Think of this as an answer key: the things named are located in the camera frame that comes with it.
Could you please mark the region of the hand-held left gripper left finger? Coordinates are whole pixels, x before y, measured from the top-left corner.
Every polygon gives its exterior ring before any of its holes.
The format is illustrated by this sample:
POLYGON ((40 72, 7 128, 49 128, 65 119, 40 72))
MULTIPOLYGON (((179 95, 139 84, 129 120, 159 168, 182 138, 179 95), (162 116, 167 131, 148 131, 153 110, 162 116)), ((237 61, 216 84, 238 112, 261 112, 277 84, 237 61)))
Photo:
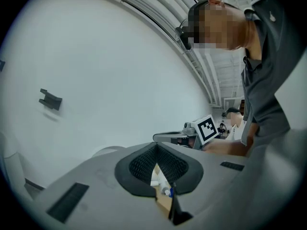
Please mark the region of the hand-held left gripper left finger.
POLYGON ((115 178, 117 162, 144 146, 140 144, 86 160, 47 187, 36 198, 35 205, 56 230, 171 229, 171 221, 154 198, 130 194, 115 178), (61 223, 47 211, 75 183, 89 188, 66 222, 61 223))

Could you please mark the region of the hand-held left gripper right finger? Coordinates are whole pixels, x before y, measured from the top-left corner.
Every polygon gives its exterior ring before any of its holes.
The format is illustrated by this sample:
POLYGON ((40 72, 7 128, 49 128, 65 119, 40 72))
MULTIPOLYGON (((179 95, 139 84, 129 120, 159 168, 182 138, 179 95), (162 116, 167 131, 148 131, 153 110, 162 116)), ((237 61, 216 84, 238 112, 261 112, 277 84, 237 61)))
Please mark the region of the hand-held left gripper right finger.
POLYGON ((169 219, 196 217, 229 188, 246 164, 241 156, 206 153, 167 142, 156 144, 157 163, 173 189, 169 219))

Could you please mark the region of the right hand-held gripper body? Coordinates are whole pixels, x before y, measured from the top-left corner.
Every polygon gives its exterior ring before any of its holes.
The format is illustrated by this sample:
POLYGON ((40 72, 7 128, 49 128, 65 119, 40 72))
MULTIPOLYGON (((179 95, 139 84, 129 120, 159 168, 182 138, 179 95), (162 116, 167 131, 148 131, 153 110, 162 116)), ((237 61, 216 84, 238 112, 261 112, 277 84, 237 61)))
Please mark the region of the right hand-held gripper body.
POLYGON ((205 115, 191 122, 184 124, 183 132, 187 138, 183 140, 183 145, 201 150, 217 135, 217 128, 212 115, 205 115))

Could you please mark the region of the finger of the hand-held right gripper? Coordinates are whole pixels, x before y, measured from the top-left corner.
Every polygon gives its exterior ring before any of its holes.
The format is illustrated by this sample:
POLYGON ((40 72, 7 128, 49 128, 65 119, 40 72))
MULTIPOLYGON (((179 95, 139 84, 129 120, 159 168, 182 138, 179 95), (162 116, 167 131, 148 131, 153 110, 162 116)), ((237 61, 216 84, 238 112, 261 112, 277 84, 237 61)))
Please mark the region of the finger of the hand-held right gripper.
POLYGON ((166 133, 158 133, 153 135, 155 142, 178 143, 179 140, 185 139, 188 136, 182 131, 171 131, 166 133))

